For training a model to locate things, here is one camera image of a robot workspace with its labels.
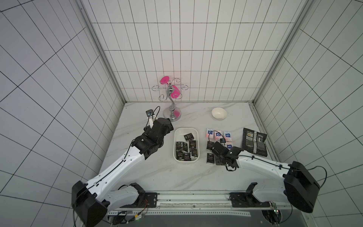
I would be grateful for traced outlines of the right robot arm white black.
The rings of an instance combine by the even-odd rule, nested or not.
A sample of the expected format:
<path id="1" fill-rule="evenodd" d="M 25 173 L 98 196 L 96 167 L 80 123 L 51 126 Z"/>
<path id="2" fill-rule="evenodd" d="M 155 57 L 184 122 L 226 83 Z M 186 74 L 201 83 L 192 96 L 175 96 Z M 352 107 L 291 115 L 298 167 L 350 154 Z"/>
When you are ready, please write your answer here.
<path id="1" fill-rule="evenodd" d="M 243 168 L 267 178 L 254 182 L 251 190 L 259 202 L 285 202 L 302 212 L 313 212 L 321 186 L 303 164 L 272 161 L 239 147 L 228 149 L 219 142 L 210 151 L 230 172 Z"/>

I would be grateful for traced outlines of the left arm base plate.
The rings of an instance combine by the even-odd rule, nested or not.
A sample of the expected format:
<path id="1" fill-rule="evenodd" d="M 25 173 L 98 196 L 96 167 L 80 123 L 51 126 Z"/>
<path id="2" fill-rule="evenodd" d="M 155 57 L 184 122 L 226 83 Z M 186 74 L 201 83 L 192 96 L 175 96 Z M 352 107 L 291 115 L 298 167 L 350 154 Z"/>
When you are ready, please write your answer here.
<path id="1" fill-rule="evenodd" d="M 122 208 L 155 208 L 157 206 L 158 193 L 144 193 L 139 195 L 136 201 L 130 205 L 124 205 Z"/>

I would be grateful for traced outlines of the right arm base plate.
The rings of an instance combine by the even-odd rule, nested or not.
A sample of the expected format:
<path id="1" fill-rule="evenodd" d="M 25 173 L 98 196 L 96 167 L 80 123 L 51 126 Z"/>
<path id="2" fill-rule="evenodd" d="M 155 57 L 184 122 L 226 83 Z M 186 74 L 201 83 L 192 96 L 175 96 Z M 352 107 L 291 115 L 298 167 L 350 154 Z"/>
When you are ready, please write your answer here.
<path id="1" fill-rule="evenodd" d="M 260 202 L 249 193 L 230 193 L 229 200 L 233 208 L 269 208 L 269 202 Z"/>

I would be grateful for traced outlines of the pink Tempo tissue pack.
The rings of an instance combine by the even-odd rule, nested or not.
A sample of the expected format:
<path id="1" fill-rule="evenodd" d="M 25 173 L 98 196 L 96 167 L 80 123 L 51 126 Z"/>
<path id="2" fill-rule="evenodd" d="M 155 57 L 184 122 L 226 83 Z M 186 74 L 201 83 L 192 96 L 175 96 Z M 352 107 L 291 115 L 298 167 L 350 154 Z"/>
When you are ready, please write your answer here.
<path id="1" fill-rule="evenodd" d="M 216 140 L 220 140 L 220 139 L 223 138 L 222 137 L 222 131 L 220 131 L 220 130 L 214 131 L 214 135 L 215 135 Z"/>
<path id="2" fill-rule="evenodd" d="M 233 144 L 231 142 L 227 142 L 225 146 L 230 150 L 233 147 Z"/>
<path id="3" fill-rule="evenodd" d="M 214 130 L 213 129 L 207 128 L 206 138 L 209 140 L 214 139 Z"/>
<path id="4" fill-rule="evenodd" d="M 232 142 L 232 134 L 230 131 L 224 131 L 224 138 L 226 140 L 226 142 Z"/>

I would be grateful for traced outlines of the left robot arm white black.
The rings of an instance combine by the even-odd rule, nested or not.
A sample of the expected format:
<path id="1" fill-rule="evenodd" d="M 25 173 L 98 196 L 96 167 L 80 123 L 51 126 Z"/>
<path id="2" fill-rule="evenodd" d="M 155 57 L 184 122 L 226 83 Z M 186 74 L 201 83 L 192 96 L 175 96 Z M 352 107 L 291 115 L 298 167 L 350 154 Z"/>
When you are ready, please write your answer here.
<path id="1" fill-rule="evenodd" d="M 136 165 L 144 162 L 164 144 L 164 137 L 173 131 L 168 118 L 151 119 L 144 132 L 131 141 L 128 150 L 103 172 L 83 183 L 76 182 L 71 191 L 73 219 L 94 227 L 116 208 L 138 204 L 144 200 L 144 189 L 137 183 L 113 190 Z"/>

